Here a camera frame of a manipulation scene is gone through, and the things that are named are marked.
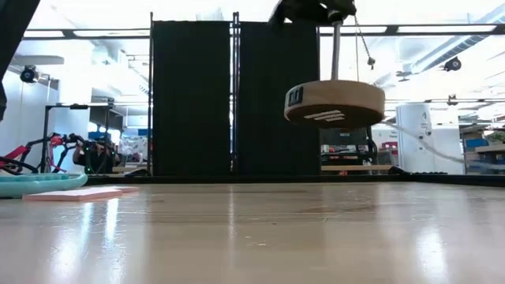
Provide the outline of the wooden base table lamp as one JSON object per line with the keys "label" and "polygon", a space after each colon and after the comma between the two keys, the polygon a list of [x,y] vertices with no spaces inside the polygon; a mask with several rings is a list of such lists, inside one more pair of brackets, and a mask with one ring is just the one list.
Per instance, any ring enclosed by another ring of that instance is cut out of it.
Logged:
{"label": "wooden base table lamp", "polygon": [[331,78],[292,87],[286,93],[284,117],[293,123],[321,129],[369,127],[384,118],[385,92],[372,84],[339,78],[340,28],[357,9],[354,0],[335,1],[335,9],[329,12],[329,26],[333,29]]}

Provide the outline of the black divider panel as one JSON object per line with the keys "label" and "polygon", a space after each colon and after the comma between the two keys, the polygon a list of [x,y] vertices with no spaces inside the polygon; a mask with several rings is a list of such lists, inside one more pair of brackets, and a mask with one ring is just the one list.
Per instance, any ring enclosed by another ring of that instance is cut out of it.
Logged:
{"label": "black divider panel", "polygon": [[237,100],[238,174],[311,176],[320,172],[320,134],[284,117],[286,93],[318,80],[316,27],[241,23],[240,83]]}
{"label": "black divider panel", "polygon": [[154,175],[227,175],[229,23],[156,21],[152,38]]}

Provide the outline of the black background machine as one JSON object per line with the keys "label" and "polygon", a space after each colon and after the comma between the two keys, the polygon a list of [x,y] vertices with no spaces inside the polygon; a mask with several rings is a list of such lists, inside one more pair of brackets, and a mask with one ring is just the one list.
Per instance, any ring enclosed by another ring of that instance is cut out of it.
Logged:
{"label": "black background machine", "polygon": [[364,166],[378,163],[371,129],[321,129],[322,166]]}

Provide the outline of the white air purifier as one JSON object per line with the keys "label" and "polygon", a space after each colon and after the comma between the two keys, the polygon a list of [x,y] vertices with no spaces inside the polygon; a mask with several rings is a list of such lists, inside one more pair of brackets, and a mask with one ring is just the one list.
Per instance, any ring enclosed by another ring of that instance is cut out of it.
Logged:
{"label": "white air purifier", "polygon": [[404,104],[396,107],[396,123],[414,137],[398,132],[398,163],[409,172],[433,172],[435,155],[418,139],[433,146],[432,122],[428,104]]}

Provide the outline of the light wood laminate desk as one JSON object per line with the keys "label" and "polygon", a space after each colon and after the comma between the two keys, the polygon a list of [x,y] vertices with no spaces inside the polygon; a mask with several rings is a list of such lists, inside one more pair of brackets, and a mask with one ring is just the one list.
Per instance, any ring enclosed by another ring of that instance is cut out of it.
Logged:
{"label": "light wood laminate desk", "polygon": [[370,170],[389,170],[392,165],[346,165],[346,166],[322,166],[322,171],[370,171]]}

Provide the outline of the shelf with blue bins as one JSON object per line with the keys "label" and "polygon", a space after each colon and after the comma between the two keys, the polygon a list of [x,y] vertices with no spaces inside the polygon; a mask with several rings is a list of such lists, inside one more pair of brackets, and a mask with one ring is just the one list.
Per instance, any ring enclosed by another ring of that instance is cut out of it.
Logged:
{"label": "shelf with blue bins", "polygon": [[505,175],[505,132],[470,127],[462,134],[466,174]]}

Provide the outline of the black ceiling light beam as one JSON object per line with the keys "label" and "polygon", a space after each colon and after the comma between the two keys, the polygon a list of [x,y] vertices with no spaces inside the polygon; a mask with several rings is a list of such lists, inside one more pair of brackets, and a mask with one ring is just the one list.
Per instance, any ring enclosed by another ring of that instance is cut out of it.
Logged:
{"label": "black ceiling light beam", "polygon": [[[505,23],[344,25],[342,36],[505,36]],[[147,39],[149,28],[29,29],[23,40]]]}

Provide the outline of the pink sticky note pad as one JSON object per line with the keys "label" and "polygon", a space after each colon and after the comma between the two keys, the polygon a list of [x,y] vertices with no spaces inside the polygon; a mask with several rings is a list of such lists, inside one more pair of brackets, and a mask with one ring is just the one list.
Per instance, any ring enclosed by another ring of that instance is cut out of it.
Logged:
{"label": "pink sticky note pad", "polygon": [[140,188],[139,187],[134,187],[134,186],[101,186],[101,187],[83,187],[82,189],[85,190],[92,190],[92,191],[121,191],[122,193],[131,193],[131,192],[139,192]]}
{"label": "pink sticky note pad", "polygon": [[89,201],[106,198],[115,198],[122,195],[118,189],[77,189],[69,191],[43,192],[23,195],[23,201]]}

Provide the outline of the person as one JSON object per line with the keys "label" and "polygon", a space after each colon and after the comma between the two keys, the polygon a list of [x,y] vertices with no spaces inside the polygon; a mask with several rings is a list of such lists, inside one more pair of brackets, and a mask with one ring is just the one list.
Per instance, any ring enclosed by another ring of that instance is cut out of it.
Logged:
{"label": "person", "polygon": [[86,174],[112,174],[122,157],[115,145],[104,136],[97,140],[85,140],[75,136],[76,148],[72,160],[75,165],[82,166]]}

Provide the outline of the teal plastic tray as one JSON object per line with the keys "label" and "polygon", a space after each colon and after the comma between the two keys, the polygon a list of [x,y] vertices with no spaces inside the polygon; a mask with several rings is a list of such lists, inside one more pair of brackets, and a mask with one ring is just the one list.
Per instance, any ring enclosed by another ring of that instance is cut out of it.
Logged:
{"label": "teal plastic tray", "polygon": [[0,199],[20,199],[51,191],[66,191],[84,186],[87,174],[21,174],[0,176]]}

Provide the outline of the gray ceiling duct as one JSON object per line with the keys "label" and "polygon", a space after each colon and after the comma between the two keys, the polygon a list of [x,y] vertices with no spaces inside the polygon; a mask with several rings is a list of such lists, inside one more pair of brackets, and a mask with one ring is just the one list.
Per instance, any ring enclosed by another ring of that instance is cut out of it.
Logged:
{"label": "gray ceiling duct", "polygon": [[[491,12],[477,20],[477,24],[505,24],[505,0]],[[408,70],[412,73],[422,73],[439,64],[442,64],[465,50],[487,39],[489,35],[455,35],[437,48],[427,53],[424,57],[410,65]]]}

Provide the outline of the black table edge rail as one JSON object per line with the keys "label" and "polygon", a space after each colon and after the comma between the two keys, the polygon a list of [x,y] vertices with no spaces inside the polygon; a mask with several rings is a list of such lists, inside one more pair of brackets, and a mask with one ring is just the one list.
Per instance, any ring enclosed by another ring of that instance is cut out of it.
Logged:
{"label": "black table edge rail", "polygon": [[86,185],[133,184],[259,184],[259,183],[359,183],[419,182],[448,185],[475,185],[505,188],[503,175],[392,174],[392,175],[313,175],[313,176],[200,176],[200,177],[112,177],[90,176]]}

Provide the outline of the black metal stand frame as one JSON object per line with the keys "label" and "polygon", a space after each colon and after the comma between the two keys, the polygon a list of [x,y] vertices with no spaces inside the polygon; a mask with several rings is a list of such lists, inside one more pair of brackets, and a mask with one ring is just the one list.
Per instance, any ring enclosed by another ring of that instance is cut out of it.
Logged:
{"label": "black metal stand frame", "polygon": [[44,125],[43,125],[43,147],[42,147],[42,155],[40,160],[40,173],[45,173],[46,168],[50,169],[51,167],[47,163],[47,153],[48,153],[48,144],[51,142],[50,137],[48,136],[48,122],[50,111],[53,108],[68,108],[70,110],[87,110],[89,108],[103,108],[105,110],[105,126],[106,130],[103,136],[103,146],[108,148],[110,153],[113,155],[115,151],[111,147],[111,140],[108,136],[109,129],[109,116],[110,110],[115,106],[114,103],[89,103],[89,104],[79,104],[79,103],[56,103],[54,105],[46,105],[44,111]]}

